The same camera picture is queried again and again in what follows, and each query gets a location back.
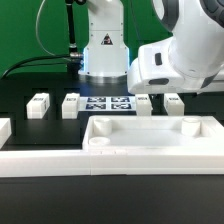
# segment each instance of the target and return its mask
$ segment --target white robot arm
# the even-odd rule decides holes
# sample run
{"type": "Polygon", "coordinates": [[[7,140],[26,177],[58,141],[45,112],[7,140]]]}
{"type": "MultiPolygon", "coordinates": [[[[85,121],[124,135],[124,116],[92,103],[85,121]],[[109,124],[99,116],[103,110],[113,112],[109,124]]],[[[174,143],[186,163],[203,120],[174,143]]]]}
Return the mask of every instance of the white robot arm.
{"type": "Polygon", "coordinates": [[[152,4],[173,37],[140,47],[128,74],[129,92],[224,91],[220,83],[207,88],[224,64],[224,0],[152,4]]]}

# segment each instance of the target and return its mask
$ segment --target white cube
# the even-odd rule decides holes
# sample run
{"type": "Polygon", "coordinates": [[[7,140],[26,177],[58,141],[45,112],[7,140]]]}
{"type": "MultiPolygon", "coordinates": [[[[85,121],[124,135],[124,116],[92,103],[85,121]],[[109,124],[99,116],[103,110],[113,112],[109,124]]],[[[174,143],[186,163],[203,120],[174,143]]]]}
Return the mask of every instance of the white cube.
{"type": "Polygon", "coordinates": [[[76,119],[79,112],[79,98],[77,93],[67,94],[62,103],[62,118],[76,119]]]}
{"type": "Polygon", "coordinates": [[[152,115],[152,103],[148,94],[136,94],[136,114],[137,116],[151,116],[152,115]]]}
{"type": "Polygon", "coordinates": [[[12,134],[9,118],[0,118],[0,149],[12,134]]]}
{"type": "Polygon", "coordinates": [[[48,93],[37,93],[26,105],[28,119],[42,119],[50,106],[48,93]]]}
{"type": "Polygon", "coordinates": [[[164,107],[169,116],[183,116],[184,103],[176,93],[164,94],[164,107]]]}

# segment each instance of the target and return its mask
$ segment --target white tray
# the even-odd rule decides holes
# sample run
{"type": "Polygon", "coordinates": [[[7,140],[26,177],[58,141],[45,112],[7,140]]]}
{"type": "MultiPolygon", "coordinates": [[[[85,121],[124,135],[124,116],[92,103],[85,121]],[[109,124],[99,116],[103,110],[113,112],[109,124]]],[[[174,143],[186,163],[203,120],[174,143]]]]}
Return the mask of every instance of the white tray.
{"type": "Polygon", "coordinates": [[[213,117],[197,117],[200,134],[181,134],[184,117],[93,116],[83,149],[91,174],[224,174],[224,128],[213,117]],[[110,119],[108,145],[91,145],[94,122],[110,119]]]}

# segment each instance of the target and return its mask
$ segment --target black tabletop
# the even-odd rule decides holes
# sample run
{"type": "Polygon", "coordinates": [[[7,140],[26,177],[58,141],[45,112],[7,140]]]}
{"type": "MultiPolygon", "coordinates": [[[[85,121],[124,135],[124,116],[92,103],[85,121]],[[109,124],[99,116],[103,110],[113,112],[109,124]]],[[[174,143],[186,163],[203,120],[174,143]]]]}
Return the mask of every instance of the black tabletop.
{"type": "MultiPolygon", "coordinates": [[[[98,86],[80,83],[65,73],[13,74],[0,81],[0,117],[10,117],[13,130],[2,150],[79,148],[88,117],[95,113],[82,112],[77,120],[63,121],[60,105],[70,92],[128,95],[125,83],[98,86]],[[51,107],[39,123],[27,120],[25,110],[38,92],[51,96],[51,107]]],[[[222,121],[222,113],[216,112],[222,93],[181,97],[187,114],[214,115],[222,121]],[[217,101],[206,107],[205,98],[213,97],[217,101]]],[[[164,115],[162,96],[154,96],[152,103],[153,114],[164,115]]],[[[0,223],[221,224],[223,189],[222,175],[1,178],[0,223]]]]}

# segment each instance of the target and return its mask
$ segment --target green wall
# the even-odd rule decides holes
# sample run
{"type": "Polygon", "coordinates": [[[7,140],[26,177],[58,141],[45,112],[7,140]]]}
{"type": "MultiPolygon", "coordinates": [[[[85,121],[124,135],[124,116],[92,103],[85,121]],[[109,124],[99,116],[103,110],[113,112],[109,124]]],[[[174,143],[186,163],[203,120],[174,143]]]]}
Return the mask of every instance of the green wall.
{"type": "MultiPolygon", "coordinates": [[[[131,61],[137,57],[140,45],[132,17],[130,0],[121,0],[125,13],[125,43],[130,48],[131,61]]],[[[47,55],[35,37],[35,22],[42,0],[5,1],[0,7],[0,74],[14,63],[36,56],[47,55]]],[[[77,45],[80,49],[88,43],[88,14],[86,6],[74,4],[77,45]]],[[[147,44],[170,34],[157,21],[151,0],[133,0],[133,11],[142,43],[147,44]]],[[[44,46],[55,54],[68,52],[66,7],[63,0],[47,0],[40,21],[40,36],[44,46]]],[[[19,71],[66,71],[65,65],[18,69],[19,71]]]]}

